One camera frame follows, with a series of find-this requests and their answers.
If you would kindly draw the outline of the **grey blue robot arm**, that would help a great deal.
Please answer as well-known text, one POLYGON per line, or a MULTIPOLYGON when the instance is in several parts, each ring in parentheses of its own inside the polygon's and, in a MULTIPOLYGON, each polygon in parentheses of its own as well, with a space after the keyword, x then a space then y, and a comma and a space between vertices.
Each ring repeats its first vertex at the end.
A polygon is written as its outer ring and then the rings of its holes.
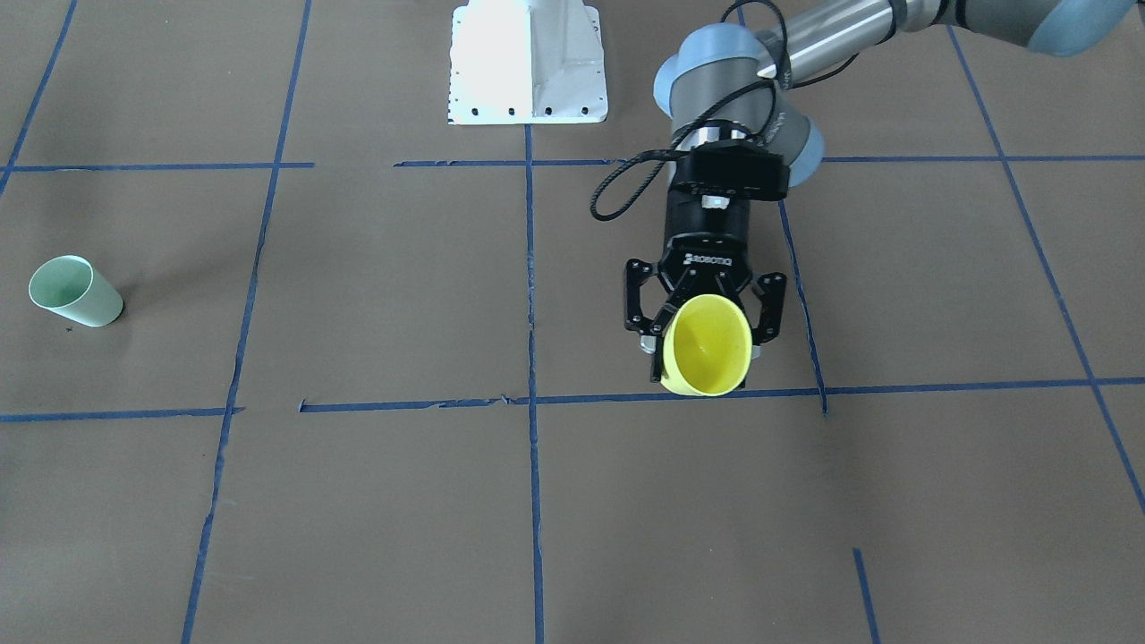
POLYGON ((733 24, 741 3, 692 32, 665 60, 654 99, 672 123, 669 143, 621 164, 652 171, 639 197, 668 172, 664 249, 656 262, 624 269, 624 325, 650 356, 650 378, 686 396, 718 398, 743 386, 764 343, 780 333, 788 277, 748 260, 750 207, 784 201, 826 158, 826 139, 791 105, 790 91, 826 81, 859 53, 901 33, 957 26, 1022 49, 1068 57, 1107 37, 1129 1, 826 1, 752 31, 733 24))

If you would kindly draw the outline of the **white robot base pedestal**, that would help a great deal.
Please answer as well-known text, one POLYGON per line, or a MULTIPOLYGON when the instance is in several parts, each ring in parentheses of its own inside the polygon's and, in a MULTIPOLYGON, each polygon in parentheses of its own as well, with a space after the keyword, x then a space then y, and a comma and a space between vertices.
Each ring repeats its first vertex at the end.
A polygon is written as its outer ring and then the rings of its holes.
POLYGON ((469 1, 451 17, 447 121, 602 123, 605 34, 584 1, 469 1))

